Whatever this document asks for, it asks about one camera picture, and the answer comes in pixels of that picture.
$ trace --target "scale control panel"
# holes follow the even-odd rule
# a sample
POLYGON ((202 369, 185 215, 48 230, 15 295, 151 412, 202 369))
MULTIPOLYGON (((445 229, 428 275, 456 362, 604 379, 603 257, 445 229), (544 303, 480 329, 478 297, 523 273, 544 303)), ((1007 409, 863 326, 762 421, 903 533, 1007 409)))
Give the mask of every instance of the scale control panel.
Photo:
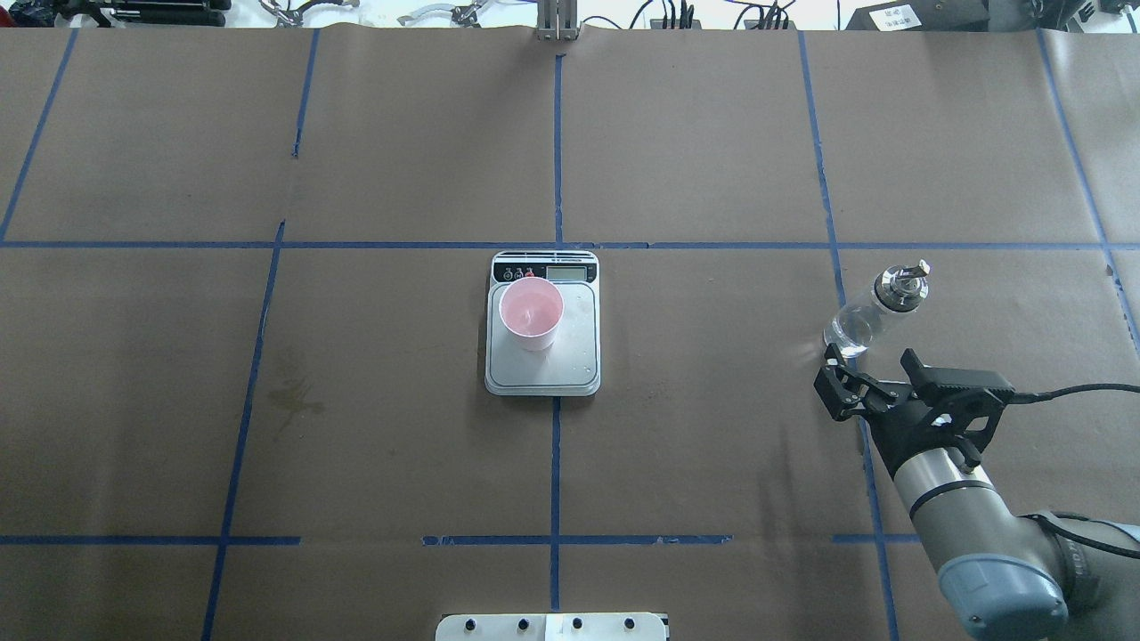
POLYGON ((491 262, 491 279, 511 283, 537 276, 547 281, 593 283, 597 258, 589 252, 500 252, 491 262))

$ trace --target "bottle cap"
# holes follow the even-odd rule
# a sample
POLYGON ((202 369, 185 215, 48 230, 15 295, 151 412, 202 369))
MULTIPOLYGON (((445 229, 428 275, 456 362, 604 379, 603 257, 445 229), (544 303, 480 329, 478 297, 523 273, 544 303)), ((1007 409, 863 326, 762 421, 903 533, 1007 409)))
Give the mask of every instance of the bottle cap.
POLYGON ((914 267, 896 265, 876 279, 874 295, 887 309, 912 311, 930 292, 926 279, 929 275, 930 263, 925 260, 914 267))

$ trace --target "clear glass bottle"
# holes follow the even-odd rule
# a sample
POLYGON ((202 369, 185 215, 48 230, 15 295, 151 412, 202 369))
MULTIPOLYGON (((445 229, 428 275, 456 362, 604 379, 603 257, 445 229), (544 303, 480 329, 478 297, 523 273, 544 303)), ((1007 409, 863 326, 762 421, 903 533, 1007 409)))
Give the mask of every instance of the clear glass bottle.
POLYGON ((871 341, 910 317, 930 292, 930 263, 896 265, 855 294, 823 330, 823 344, 836 343, 844 358, 854 358, 871 341))

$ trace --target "pink cup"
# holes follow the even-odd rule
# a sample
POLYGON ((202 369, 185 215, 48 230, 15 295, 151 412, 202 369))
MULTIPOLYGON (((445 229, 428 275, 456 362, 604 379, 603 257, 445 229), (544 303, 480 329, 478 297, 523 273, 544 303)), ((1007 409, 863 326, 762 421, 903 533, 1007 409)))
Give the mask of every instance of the pink cup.
POLYGON ((562 293, 546 278, 527 276, 506 286, 499 298, 499 318, 519 347, 539 351, 551 347, 562 320, 562 293))

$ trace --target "label sticker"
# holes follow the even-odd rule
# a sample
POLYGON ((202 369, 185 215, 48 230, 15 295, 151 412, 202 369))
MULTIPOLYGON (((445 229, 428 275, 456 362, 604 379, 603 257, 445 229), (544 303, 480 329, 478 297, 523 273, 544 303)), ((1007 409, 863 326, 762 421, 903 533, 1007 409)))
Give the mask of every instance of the label sticker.
POLYGON ((912 26, 922 26, 919 16, 910 5, 879 9, 868 15, 874 21, 874 26, 879 27, 879 31, 902 31, 912 26))

